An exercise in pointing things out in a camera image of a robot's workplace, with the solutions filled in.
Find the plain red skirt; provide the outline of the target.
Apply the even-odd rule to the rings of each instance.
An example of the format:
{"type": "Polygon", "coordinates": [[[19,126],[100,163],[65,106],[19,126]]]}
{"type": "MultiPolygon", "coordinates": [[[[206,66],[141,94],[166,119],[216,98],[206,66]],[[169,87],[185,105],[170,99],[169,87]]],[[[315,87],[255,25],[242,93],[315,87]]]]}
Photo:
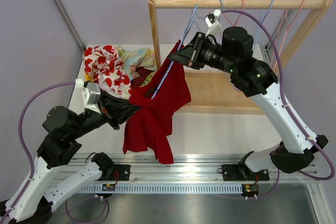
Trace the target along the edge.
{"type": "Polygon", "coordinates": [[[174,163],[167,136],[172,134],[174,113],[191,102],[184,67],[173,63],[163,84],[159,86],[171,60],[166,58],[149,84],[132,91],[130,103],[140,106],[126,122],[123,152],[154,151],[161,164],[174,163]]]}

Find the white red poppy skirt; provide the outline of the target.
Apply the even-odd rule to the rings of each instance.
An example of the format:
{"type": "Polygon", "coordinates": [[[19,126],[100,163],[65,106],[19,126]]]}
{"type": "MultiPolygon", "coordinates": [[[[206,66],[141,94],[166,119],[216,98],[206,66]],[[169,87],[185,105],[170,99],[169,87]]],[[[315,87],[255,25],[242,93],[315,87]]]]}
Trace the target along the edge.
{"type": "Polygon", "coordinates": [[[88,46],[83,55],[84,71],[89,81],[108,94],[128,100],[131,81],[118,50],[112,45],[88,46]]]}

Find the dark red dotted skirt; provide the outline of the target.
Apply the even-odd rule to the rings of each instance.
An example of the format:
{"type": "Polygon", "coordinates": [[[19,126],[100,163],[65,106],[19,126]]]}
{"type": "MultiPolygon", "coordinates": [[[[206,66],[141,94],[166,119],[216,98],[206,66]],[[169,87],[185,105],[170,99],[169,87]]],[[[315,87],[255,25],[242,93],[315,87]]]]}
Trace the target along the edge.
{"type": "Polygon", "coordinates": [[[143,67],[138,67],[135,73],[137,73],[139,76],[134,78],[131,81],[131,88],[133,89],[148,85],[150,81],[152,80],[152,78],[154,77],[156,72],[152,70],[148,70],[143,67]]]}

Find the pastel floral skirt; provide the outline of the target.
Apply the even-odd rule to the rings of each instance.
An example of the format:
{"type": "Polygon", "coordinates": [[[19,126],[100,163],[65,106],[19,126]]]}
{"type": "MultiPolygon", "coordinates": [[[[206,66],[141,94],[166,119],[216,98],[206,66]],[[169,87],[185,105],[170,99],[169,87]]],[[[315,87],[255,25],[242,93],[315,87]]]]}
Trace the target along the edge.
{"type": "Polygon", "coordinates": [[[156,71],[155,53],[149,48],[140,48],[133,51],[126,51],[121,46],[116,46],[119,58],[123,62],[123,68],[130,80],[138,78],[138,67],[150,71],[156,71]]]}

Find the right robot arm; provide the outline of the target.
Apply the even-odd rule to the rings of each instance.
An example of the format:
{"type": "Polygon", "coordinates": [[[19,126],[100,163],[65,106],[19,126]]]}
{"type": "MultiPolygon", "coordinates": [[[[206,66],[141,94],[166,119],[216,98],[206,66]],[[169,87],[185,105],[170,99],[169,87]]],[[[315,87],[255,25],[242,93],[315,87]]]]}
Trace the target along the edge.
{"type": "Polygon", "coordinates": [[[209,66],[228,73],[234,87],[262,109],[278,132],[278,146],[251,151],[238,162],[236,170],[242,179],[250,180],[269,168],[287,174],[300,172],[312,163],[315,153],[326,146],[328,139],[304,124],[271,67],[253,57],[253,45],[254,39],[246,29],[228,27],[223,31],[221,44],[213,35],[197,32],[188,45],[168,58],[192,69],[209,66]]]}

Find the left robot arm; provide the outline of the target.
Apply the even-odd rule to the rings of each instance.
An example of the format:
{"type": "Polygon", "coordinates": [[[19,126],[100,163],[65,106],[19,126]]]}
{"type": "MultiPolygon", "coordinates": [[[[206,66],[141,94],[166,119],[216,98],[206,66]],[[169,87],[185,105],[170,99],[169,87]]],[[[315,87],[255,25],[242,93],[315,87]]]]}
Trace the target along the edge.
{"type": "Polygon", "coordinates": [[[110,96],[103,96],[97,102],[97,111],[86,108],[77,114],[64,106],[56,106],[48,112],[43,123],[48,134],[37,150],[33,170],[15,195],[1,202],[2,219],[9,217],[10,223],[46,223],[63,202],[86,184],[118,177],[113,160],[101,152],[62,183],[50,185],[81,148],[78,138],[104,124],[118,130],[140,110],[140,106],[110,96]]]}

